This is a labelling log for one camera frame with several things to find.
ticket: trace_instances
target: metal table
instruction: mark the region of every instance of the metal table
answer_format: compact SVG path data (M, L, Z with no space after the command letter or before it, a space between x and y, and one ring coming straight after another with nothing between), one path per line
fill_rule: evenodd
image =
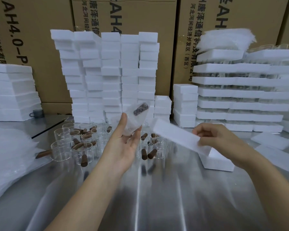
M35 140L47 148L54 141L56 128ZM253 147L258 145L250 140L258 133L235 134ZM285 132L281 136L289 138ZM44 216L34 219L30 223L34 229L28 230L43 230L81 186L85 171L91 171L96 163L81 168L72 161L68 165L52 162L21 178L0 198L0 230L26 230L35 210ZM280 171L289 180L289 172ZM49 192L40 202L46 187L59 175L60 189ZM135 159L124 174L99 230L270 230L270 227L244 170L204 169L197 153L176 146L164 159Z
M0 128L22 130L34 138L41 132L63 122L68 117L68 115L45 115L44 118L31 118L24 122L0 122Z

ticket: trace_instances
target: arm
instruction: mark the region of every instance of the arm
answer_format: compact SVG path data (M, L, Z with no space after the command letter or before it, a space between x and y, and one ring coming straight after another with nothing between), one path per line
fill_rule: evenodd
M122 175L134 161L140 140L140 129L130 140L130 136L122 136L126 122L123 113L96 167L45 231L98 229Z
M249 174L273 229L289 230L289 182L282 174L223 125L202 123L193 133Z

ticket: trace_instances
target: forearm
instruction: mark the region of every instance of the forearm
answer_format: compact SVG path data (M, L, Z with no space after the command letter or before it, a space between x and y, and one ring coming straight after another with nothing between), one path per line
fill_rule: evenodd
M256 154L247 164L262 206L275 230L289 230L289 182L266 158Z
M100 161L46 231L97 230L120 178Z

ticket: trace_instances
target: person's right arm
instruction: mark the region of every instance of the person's right arm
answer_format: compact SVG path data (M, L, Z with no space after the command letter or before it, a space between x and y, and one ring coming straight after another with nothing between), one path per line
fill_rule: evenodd
M274 230L289 230L289 182L260 153L220 124L202 123L193 133L250 176Z

